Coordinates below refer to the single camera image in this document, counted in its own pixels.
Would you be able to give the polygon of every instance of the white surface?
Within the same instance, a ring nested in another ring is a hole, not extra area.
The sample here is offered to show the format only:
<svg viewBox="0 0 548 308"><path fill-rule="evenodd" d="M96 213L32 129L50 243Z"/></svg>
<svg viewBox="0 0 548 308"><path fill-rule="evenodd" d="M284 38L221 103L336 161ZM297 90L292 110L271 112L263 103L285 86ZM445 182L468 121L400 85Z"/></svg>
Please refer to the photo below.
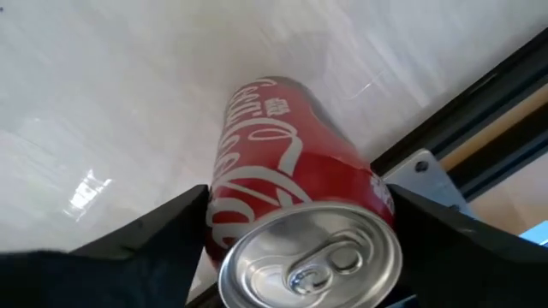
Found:
<svg viewBox="0 0 548 308"><path fill-rule="evenodd" d="M304 82L373 159L548 26L546 0L0 6L4 251L75 248L207 183L254 78Z"/></svg>

